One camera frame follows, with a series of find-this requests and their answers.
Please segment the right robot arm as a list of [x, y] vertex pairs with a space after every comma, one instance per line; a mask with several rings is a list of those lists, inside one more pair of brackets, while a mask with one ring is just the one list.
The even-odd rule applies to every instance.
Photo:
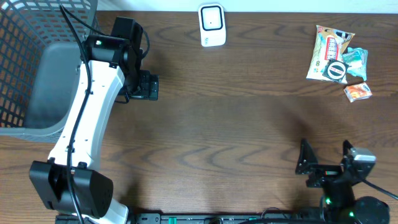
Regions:
[[343, 158], [338, 165], [318, 162], [312, 146], [306, 139], [300, 142], [300, 154], [295, 173], [308, 175], [307, 187], [323, 189], [320, 219], [326, 223], [376, 223], [390, 222], [387, 203], [376, 197], [356, 198], [353, 186], [364, 183], [380, 192], [382, 188], [368, 182], [366, 177], [376, 165], [376, 156], [363, 147], [343, 142]]

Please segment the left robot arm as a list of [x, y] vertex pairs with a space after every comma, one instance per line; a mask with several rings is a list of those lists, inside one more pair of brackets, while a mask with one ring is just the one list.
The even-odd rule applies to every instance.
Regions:
[[141, 68], [146, 31], [117, 17], [110, 35], [89, 35], [80, 45], [79, 84], [64, 129], [45, 162], [29, 178], [44, 206], [74, 223], [127, 223], [129, 209], [113, 197], [113, 181], [99, 172], [101, 144], [117, 96], [159, 97], [159, 76]]

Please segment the green Zam-Buk ointment box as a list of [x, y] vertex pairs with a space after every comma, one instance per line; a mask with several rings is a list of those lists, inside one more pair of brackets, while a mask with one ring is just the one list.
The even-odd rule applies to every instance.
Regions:
[[323, 76], [332, 82], [347, 84], [346, 73], [348, 65], [335, 59], [330, 59], [324, 69]]

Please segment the orange snack packet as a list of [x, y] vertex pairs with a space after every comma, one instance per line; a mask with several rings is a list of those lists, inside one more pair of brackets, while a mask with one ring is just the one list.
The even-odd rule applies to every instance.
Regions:
[[370, 98], [373, 95], [370, 90], [370, 87], [365, 82], [347, 86], [344, 89], [344, 93], [347, 96], [350, 103], [356, 100], [363, 100]]

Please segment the teal white tissue packet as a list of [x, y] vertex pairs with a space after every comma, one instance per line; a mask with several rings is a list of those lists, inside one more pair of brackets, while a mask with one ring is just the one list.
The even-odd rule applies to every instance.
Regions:
[[368, 51], [366, 49], [362, 48], [351, 48], [348, 47], [348, 52], [351, 52], [352, 50], [360, 50], [363, 53], [362, 60], [363, 60], [363, 65], [359, 68], [352, 68], [348, 67], [347, 72], [351, 74], [354, 77], [361, 77], [363, 81], [365, 82], [367, 80], [367, 61], [368, 61]]

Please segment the cream snack bag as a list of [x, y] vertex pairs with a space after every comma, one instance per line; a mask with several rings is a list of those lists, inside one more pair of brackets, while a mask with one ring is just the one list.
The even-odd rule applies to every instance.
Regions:
[[306, 79], [332, 82], [322, 74], [330, 59], [343, 61], [343, 53], [347, 49], [355, 33], [316, 25], [317, 34], [313, 55]]

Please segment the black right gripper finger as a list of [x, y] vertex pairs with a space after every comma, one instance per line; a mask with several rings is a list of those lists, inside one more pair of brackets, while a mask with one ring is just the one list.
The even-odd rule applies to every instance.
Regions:
[[318, 159], [306, 139], [300, 142], [300, 154], [295, 168], [296, 174], [309, 174], [315, 166], [318, 165]]
[[353, 158], [353, 155], [351, 153], [351, 149], [353, 148], [353, 145], [348, 141], [344, 140], [343, 141], [343, 157], [344, 158]]

